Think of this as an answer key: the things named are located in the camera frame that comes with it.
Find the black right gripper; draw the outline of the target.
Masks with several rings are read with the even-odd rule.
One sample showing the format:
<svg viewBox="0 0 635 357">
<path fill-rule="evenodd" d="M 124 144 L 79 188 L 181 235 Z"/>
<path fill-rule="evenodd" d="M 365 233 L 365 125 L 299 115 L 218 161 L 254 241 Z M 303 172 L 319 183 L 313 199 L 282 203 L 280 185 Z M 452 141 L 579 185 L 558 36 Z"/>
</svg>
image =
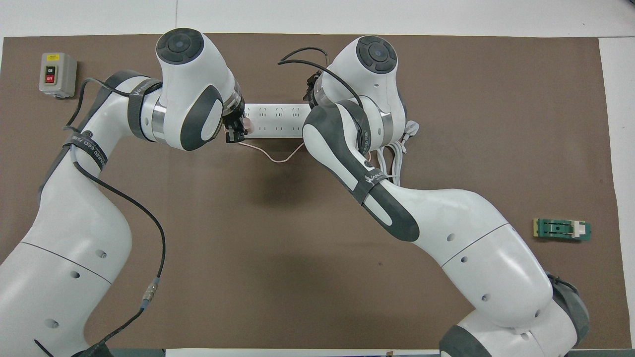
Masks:
<svg viewBox="0 0 635 357">
<path fill-rule="evenodd" d="M 323 93 L 321 92 L 320 76 L 322 71 L 317 71 L 307 79 L 308 89 L 305 94 L 305 101 L 308 102 L 310 108 L 323 104 Z"/>
</svg>

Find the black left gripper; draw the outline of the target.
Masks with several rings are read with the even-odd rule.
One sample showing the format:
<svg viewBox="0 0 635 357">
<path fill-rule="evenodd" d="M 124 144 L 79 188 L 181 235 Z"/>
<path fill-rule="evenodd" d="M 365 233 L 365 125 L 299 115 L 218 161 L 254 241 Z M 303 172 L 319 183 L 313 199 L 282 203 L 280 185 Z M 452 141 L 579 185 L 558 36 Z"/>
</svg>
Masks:
<svg viewBox="0 0 635 357">
<path fill-rule="evenodd" d="M 227 144 L 237 144 L 245 141 L 248 133 L 244 125 L 245 111 L 232 111 L 222 116 L 225 128 L 225 142 Z"/>
</svg>

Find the white power strip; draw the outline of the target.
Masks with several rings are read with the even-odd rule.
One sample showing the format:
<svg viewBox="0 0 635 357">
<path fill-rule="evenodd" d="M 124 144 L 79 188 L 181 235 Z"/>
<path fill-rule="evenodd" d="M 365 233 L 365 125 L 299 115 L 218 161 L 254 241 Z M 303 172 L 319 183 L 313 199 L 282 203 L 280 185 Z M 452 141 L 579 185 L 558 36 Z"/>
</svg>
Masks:
<svg viewBox="0 0 635 357">
<path fill-rule="evenodd" d="M 301 138 L 309 104 L 246 104 L 254 132 L 246 138 Z"/>
</svg>

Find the brown table mat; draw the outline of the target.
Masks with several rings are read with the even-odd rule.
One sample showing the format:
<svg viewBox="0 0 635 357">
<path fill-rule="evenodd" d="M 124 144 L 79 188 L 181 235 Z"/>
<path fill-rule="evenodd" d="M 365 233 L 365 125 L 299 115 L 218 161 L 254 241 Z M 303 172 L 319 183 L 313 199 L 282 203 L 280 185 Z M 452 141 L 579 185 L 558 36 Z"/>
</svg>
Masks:
<svg viewBox="0 0 635 357">
<path fill-rule="evenodd" d="M 38 90 L 41 54 L 78 79 L 159 78 L 157 35 L 6 38 L 0 70 L 0 264 L 38 212 L 38 189 L 76 100 Z M 540 264 L 578 287 L 581 348 L 630 348 L 605 81 L 594 38 L 387 36 L 419 122 L 411 189 L 479 193 Z M 149 310 L 110 348 L 436 349 L 473 311 L 436 261 L 386 233 L 301 149 L 284 164 L 219 135 L 185 152 L 123 138 L 103 179 L 166 232 Z M 536 238 L 533 219 L 586 221 L 590 241 Z"/>
</svg>

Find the grey on-off switch box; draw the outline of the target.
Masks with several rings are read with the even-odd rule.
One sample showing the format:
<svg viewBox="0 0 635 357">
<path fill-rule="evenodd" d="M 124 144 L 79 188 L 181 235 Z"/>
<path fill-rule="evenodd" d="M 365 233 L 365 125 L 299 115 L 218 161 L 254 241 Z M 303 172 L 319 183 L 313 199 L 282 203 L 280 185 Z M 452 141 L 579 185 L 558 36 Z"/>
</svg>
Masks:
<svg viewBox="0 0 635 357">
<path fill-rule="evenodd" d="M 75 95 L 77 61 L 68 54 L 42 54 L 39 90 L 57 99 Z"/>
</svg>

